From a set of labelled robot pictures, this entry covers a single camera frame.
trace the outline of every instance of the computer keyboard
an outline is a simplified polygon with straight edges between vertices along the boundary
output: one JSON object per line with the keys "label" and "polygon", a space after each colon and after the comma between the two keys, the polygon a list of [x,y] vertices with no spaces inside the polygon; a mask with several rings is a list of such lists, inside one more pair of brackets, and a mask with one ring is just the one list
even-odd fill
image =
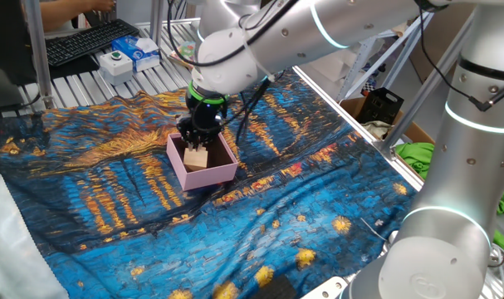
{"label": "computer keyboard", "polygon": [[48,41],[46,56],[49,65],[60,66],[85,54],[108,47],[116,38],[137,34],[139,34],[139,29],[117,19],[68,37]]}

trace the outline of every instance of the small white device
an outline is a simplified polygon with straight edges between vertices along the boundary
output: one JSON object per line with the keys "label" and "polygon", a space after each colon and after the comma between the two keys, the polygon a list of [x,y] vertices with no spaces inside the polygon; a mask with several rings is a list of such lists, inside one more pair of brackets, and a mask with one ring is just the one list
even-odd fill
{"label": "small white device", "polygon": [[121,51],[99,56],[99,63],[99,72],[113,86],[130,81],[134,75],[134,63]]}

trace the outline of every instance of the starry night painting print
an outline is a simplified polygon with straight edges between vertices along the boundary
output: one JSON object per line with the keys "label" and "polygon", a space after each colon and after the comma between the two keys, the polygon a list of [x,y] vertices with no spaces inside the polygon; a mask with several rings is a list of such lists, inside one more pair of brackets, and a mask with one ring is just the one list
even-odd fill
{"label": "starry night painting print", "polygon": [[182,191],[165,149],[183,97],[0,119],[0,173],[70,298],[248,298],[279,277],[303,296],[379,255],[361,219],[387,236],[408,211],[415,191],[294,71],[238,145],[223,132],[236,178]]}

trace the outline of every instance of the wooden block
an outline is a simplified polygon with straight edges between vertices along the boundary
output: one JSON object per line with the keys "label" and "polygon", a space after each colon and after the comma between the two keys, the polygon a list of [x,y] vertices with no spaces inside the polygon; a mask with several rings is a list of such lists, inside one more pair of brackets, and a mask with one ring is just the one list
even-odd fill
{"label": "wooden block", "polygon": [[183,165],[190,171],[206,169],[208,167],[208,152],[199,146],[198,149],[185,149]]}

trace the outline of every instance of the pink box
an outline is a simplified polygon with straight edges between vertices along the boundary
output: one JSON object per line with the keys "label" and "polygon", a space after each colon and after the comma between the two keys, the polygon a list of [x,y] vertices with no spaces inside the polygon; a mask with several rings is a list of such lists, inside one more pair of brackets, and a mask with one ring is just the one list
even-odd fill
{"label": "pink box", "polygon": [[180,133],[169,135],[167,155],[183,191],[227,182],[235,178],[237,159],[222,134],[218,134],[218,138],[206,146],[209,153],[206,169],[189,172],[183,165],[185,149],[187,149],[187,143],[182,140]]}

